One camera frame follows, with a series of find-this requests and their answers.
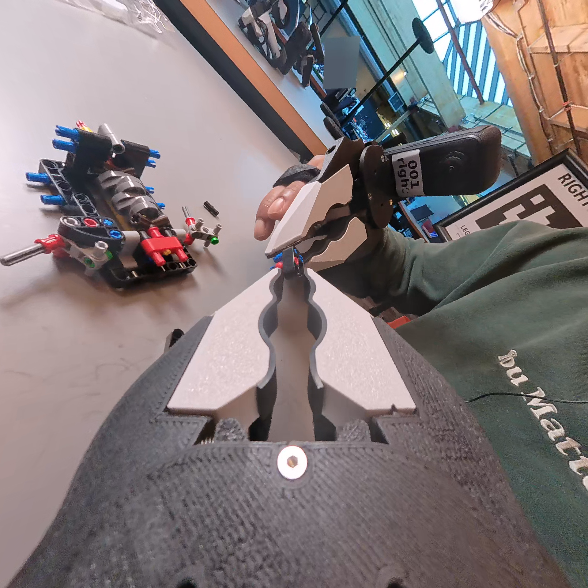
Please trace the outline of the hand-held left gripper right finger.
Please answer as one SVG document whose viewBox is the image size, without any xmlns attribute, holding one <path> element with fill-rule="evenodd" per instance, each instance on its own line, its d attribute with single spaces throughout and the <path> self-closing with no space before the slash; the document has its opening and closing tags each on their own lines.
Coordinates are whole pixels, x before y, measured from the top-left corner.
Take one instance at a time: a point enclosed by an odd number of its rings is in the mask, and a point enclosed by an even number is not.
<svg viewBox="0 0 588 588">
<path fill-rule="evenodd" d="M 374 317 L 314 270 L 304 275 L 307 328 L 315 339 L 308 387 L 313 416 L 345 424 L 413 414 L 415 401 Z"/>
</svg>

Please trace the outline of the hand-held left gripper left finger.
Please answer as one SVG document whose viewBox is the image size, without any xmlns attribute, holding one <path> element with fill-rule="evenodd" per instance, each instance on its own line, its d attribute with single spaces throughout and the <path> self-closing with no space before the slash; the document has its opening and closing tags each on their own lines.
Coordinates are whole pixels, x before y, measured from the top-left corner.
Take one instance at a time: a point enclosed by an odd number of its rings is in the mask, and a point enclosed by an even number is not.
<svg viewBox="0 0 588 588">
<path fill-rule="evenodd" d="M 276 361 L 269 336 L 281 277 L 271 269 L 214 313 L 168 401 L 169 413 L 215 422 L 271 418 Z"/>
</svg>

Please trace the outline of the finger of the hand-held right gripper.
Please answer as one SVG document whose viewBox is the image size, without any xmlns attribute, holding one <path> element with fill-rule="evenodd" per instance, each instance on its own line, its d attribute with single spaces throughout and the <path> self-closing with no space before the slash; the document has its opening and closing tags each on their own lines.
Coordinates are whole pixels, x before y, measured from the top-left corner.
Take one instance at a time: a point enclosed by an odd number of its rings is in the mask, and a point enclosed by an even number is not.
<svg viewBox="0 0 588 588">
<path fill-rule="evenodd" d="M 294 202 L 278 223 L 265 250 L 267 258 L 273 258 L 290 246 L 295 246 L 303 256 L 313 241 L 327 235 L 346 219 L 356 217 L 352 210 L 354 178 L 349 165 L 325 176 L 327 168 L 319 176 L 306 183 Z"/>
<path fill-rule="evenodd" d="M 321 271 L 343 264 L 367 240 L 366 225 L 358 217 L 345 220 L 338 224 L 327 235 L 313 241 L 310 248 L 303 253 L 305 268 Z"/>
</svg>

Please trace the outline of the small black blue-pinned lego piece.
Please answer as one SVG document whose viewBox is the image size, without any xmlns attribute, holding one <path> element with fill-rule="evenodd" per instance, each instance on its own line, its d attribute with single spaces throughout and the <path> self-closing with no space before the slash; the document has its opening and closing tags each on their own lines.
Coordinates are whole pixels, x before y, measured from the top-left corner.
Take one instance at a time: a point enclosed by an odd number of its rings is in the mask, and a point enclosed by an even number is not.
<svg viewBox="0 0 588 588">
<path fill-rule="evenodd" d="M 290 246 L 273 257 L 274 268 L 286 279 L 303 276 L 304 258 L 295 246 Z"/>
</svg>

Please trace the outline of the lego chassis assembly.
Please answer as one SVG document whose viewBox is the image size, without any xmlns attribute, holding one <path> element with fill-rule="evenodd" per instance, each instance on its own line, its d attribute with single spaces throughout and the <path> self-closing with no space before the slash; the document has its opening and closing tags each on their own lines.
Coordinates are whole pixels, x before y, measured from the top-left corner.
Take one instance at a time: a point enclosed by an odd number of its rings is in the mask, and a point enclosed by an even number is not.
<svg viewBox="0 0 588 588">
<path fill-rule="evenodd" d="M 221 224 L 208 228 L 184 206 L 185 228 L 175 228 L 153 187 L 143 183 L 145 169 L 155 168 L 160 158 L 157 150 L 119 139 L 106 123 L 96 132 L 83 121 L 73 128 L 56 125 L 55 135 L 52 145 L 66 153 L 65 160 L 41 159 L 38 172 L 27 172 L 26 180 L 51 190 L 40 200 L 59 209 L 58 228 L 1 256 L 1 265 L 51 254 L 78 261 L 85 275 L 124 290 L 190 274 L 197 261 L 189 246 L 219 243 Z"/>
</svg>

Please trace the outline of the person's right forearm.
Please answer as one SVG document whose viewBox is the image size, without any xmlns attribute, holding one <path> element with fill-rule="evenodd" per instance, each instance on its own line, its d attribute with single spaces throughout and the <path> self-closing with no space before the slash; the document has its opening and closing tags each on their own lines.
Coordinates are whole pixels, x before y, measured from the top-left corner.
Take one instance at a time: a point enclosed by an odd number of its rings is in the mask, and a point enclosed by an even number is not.
<svg viewBox="0 0 588 588">
<path fill-rule="evenodd" d="M 519 220 L 441 244 L 376 229 L 347 261 L 318 273 L 347 295 L 423 315 L 503 278 L 551 266 L 547 283 L 567 281 L 572 271 L 587 276 L 587 228 Z"/>
</svg>

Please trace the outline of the person's right hand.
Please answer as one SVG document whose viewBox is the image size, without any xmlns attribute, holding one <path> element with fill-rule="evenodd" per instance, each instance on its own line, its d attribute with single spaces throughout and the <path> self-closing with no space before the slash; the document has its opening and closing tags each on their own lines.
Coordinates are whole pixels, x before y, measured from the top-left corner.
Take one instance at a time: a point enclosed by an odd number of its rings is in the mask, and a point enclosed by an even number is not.
<svg viewBox="0 0 588 588">
<path fill-rule="evenodd" d="M 276 222 L 282 220 L 305 182 L 294 181 L 287 186 L 273 187 L 262 199 L 254 223 L 254 239 L 264 241 L 271 235 Z"/>
</svg>

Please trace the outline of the black disc on pole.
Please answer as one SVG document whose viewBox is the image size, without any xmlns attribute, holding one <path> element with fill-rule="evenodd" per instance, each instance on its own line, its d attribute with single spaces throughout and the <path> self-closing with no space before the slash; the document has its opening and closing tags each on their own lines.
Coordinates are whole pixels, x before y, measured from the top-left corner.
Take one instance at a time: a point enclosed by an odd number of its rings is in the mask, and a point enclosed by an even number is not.
<svg viewBox="0 0 588 588">
<path fill-rule="evenodd" d="M 380 77 L 377 83 L 367 92 L 367 94 L 363 98 L 364 102 L 369 100 L 375 94 L 375 92 L 379 90 L 379 88 L 387 81 L 391 74 L 401 66 L 404 60 L 417 47 L 421 47 L 427 54 L 432 54 L 435 51 L 434 43 L 432 41 L 430 33 L 427 27 L 425 27 L 425 25 L 423 24 L 423 21 L 421 19 L 413 19 L 412 30 L 415 35 L 414 42 L 411 44 L 411 46 L 407 48 L 407 50 L 404 51 L 404 53 L 397 59 L 397 61 L 393 63 L 393 65 L 388 70 L 386 70 L 386 72 Z"/>
</svg>

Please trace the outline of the neighbouring wooden desk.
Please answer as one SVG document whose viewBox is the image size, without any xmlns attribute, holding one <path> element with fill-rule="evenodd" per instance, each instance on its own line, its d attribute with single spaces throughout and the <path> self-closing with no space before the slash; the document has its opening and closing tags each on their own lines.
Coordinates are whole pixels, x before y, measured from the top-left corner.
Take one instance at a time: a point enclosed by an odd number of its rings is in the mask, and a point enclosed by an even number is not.
<svg viewBox="0 0 588 588">
<path fill-rule="evenodd" d="M 294 73 L 273 69 L 246 39 L 235 1 L 155 1 L 280 142 L 301 158 L 323 155 L 334 143 L 323 124 L 320 99 Z"/>
</svg>

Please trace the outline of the wooden rack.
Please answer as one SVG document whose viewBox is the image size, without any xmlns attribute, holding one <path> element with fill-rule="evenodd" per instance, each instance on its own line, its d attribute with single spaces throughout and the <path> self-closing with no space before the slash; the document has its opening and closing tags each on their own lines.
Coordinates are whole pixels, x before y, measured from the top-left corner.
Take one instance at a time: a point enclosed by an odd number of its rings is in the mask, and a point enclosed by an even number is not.
<svg viewBox="0 0 588 588">
<path fill-rule="evenodd" d="M 494 1 L 482 18 L 535 164 L 587 163 L 587 1 Z"/>
</svg>

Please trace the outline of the black and white device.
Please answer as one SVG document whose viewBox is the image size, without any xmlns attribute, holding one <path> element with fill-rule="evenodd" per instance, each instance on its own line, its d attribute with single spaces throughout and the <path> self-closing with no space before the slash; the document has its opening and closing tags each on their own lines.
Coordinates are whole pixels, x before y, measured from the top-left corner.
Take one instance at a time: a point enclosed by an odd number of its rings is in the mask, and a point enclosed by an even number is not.
<svg viewBox="0 0 588 588">
<path fill-rule="evenodd" d="M 296 70 L 301 76 L 302 87 L 307 88 L 313 67 L 325 63 L 325 53 L 316 23 L 307 25 L 299 22 L 285 43 L 282 56 L 285 57 L 285 62 L 278 66 L 281 74 L 286 75 L 291 69 Z"/>
<path fill-rule="evenodd" d="M 276 1 L 249 1 L 238 19 L 238 25 L 250 43 L 260 50 L 273 67 L 277 67 L 282 54 L 270 17 L 274 4 Z"/>
</svg>

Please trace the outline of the person's green sweatshirt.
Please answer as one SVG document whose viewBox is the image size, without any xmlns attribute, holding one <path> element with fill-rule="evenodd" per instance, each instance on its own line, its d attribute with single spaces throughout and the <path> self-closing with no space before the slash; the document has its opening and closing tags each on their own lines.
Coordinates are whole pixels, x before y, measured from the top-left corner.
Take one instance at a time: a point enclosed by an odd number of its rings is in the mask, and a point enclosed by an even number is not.
<svg viewBox="0 0 588 588">
<path fill-rule="evenodd" d="M 399 329 L 470 404 L 540 541 L 587 587 L 587 276 L 503 278 Z"/>
</svg>

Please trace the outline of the clear plastic bag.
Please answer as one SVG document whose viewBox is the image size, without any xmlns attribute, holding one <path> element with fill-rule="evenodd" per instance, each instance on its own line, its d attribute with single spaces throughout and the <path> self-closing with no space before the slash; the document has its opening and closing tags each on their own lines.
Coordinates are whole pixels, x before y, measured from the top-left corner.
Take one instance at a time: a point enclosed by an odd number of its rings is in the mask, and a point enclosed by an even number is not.
<svg viewBox="0 0 588 588">
<path fill-rule="evenodd" d="M 174 31 L 171 21 L 154 1 L 86 1 L 86 4 L 103 16 L 153 38 L 168 36 Z"/>
</svg>

